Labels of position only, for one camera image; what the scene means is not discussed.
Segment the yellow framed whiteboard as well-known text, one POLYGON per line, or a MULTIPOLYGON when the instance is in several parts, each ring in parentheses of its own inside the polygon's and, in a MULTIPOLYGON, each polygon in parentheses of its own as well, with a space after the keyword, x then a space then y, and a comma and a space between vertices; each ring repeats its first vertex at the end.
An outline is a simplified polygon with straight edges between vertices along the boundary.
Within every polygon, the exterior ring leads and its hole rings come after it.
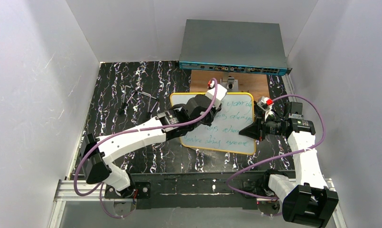
POLYGON ((189 148, 252 155, 256 152, 256 141, 239 132, 253 121, 253 96, 228 93, 211 126, 200 125, 179 140, 189 148))

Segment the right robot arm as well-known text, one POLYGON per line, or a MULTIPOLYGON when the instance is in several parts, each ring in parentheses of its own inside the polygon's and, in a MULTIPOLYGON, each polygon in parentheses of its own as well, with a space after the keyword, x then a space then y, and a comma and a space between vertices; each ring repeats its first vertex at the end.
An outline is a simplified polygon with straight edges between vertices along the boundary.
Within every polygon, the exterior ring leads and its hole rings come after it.
POLYGON ((325 227, 339 202, 338 194, 328 188, 319 167, 315 143, 315 127, 303 117, 303 104, 287 102, 283 116, 276 120, 273 101, 262 97, 254 102, 255 121, 241 130, 240 135, 259 141, 266 135, 284 136, 292 151, 296 181, 285 172, 266 170, 256 181, 243 182, 242 190, 267 197, 278 197, 279 212, 286 222, 315 228, 325 227))

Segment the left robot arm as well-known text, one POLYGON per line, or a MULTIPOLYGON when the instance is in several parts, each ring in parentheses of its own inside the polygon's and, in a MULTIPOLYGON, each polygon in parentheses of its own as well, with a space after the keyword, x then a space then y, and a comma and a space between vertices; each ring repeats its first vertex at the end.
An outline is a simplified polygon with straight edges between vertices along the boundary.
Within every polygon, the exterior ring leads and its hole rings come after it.
POLYGON ((179 138, 199 125, 210 126, 221 110, 226 93, 196 95, 186 104, 176 104, 145 123, 120 133, 96 137, 87 134, 80 149, 77 171, 84 173, 87 184, 112 186, 120 195, 135 188, 130 175, 114 161, 137 149, 179 138))

